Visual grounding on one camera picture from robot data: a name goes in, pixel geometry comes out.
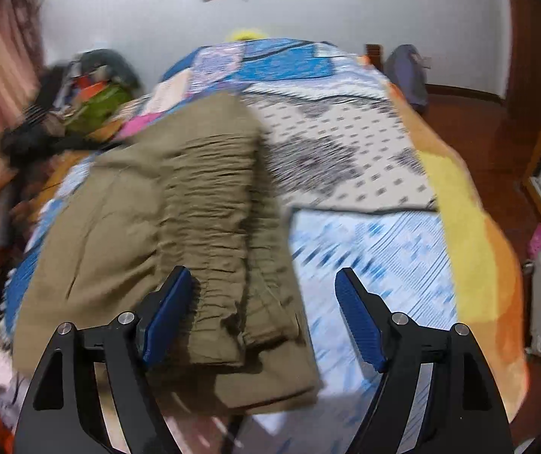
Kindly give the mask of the pink folded garment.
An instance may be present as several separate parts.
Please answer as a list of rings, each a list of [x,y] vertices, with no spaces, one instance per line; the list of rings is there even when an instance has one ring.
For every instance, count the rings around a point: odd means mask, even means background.
[[[150,123],[158,121],[162,118],[164,113],[151,113],[141,116],[135,116],[125,122],[115,135],[115,140],[126,140],[144,130]]]

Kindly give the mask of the yellow pillow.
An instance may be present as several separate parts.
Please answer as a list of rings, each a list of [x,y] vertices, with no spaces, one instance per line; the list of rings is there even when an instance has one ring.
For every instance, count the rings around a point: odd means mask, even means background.
[[[227,42],[241,42],[261,40],[268,38],[268,35],[257,29],[237,29],[231,32],[226,38]]]

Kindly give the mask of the brown wooden door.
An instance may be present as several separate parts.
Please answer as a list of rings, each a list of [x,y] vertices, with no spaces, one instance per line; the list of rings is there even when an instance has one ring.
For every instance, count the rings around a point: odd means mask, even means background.
[[[511,55],[506,92],[508,118],[528,144],[521,181],[541,172],[541,0],[509,0]]]

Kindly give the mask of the grey stuffed pillow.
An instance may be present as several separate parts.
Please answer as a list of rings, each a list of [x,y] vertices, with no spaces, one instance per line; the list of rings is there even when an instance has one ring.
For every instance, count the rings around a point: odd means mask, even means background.
[[[134,90],[141,88],[141,81],[133,67],[113,49],[99,48],[85,51],[80,55],[79,63],[84,73],[93,73],[105,67],[113,80]]]

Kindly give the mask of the wooden bed post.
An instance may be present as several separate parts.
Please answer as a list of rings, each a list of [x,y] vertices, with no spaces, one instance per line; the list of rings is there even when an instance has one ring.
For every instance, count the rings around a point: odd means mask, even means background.
[[[383,46],[381,44],[367,44],[366,55],[369,63],[378,71],[383,71]]]

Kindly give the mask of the patchwork patterned bedspread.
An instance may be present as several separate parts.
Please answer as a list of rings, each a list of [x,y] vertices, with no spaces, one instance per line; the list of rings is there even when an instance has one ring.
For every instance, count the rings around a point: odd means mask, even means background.
[[[243,412],[247,420],[237,452],[347,449],[380,377],[358,359],[336,300],[334,281],[344,266],[417,323],[448,329],[456,322],[436,195],[386,85],[382,74],[334,45],[273,38],[195,51],[138,107],[136,116],[165,118],[226,92],[262,127],[266,170],[287,230],[322,384],[310,404]],[[12,358],[18,312],[44,238],[100,155],[68,171],[43,207],[26,258],[8,286],[5,327]]]

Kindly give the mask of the green patterned bag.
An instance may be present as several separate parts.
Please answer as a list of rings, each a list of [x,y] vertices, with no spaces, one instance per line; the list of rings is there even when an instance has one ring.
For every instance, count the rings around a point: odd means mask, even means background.
[[[65,121],[67,132],[89,134],[103,126],[119,107],[133,100],[132,93],[122,85],[112,83],[104,85]]]

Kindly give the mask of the pink floor item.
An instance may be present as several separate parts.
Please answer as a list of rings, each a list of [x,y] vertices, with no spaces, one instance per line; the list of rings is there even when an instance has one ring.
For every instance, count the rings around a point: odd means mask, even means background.
[[[532,237],[528,242],[528,257],[529,259],[536,259],[541,252],[541,224],[538,224],[533,231]]]

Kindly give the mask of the grey purple backpack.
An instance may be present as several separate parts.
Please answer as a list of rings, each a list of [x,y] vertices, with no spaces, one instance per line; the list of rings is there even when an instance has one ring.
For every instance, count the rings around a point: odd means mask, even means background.
[[[429,99],[426,72],[422,57],[413,44],[398,45],[384,64],[384,74],[404,95],[409,105],[420,115],[427,110]]]

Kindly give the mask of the orange yellow fleece blanket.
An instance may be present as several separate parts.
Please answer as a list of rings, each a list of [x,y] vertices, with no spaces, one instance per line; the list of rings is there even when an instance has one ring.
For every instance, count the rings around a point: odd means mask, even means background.
[[[522,351],[519,262],[496,222],[482,208],[467,165],[405,104],[397,87],[388,95],[405,119],[414,152],[436,193],[452,266],[458,317],[471,326],[497,382],[509,420],[529,387]]]

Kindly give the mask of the khaki olive pants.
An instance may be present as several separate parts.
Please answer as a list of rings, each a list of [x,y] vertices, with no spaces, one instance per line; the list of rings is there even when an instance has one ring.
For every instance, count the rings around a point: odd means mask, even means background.
[[[36,370],[58,325],[104,325],[185,266],[194,297],[148,375],[170,411],[276,412],[322,380],[262,127],[218,92],[101,154],[46,234],[18,312],[13,363]]]

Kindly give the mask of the wooden lap tray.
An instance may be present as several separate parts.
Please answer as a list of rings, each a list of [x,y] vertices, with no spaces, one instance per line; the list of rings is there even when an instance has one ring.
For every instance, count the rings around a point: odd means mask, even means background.
[[[106,121],[100,128],[87,135],[88,140],[111,140],[122,127],[122,120]],[[43,206],[50,201],[58,191],[63,179],[70,168],[84,160],[89,155],[86,151],[68,151],[52,159],[50,174],[44,185],[41,185],[34,192],[36,195],[30,201],[30,215],[28,221],[34,224],[39,218]]]

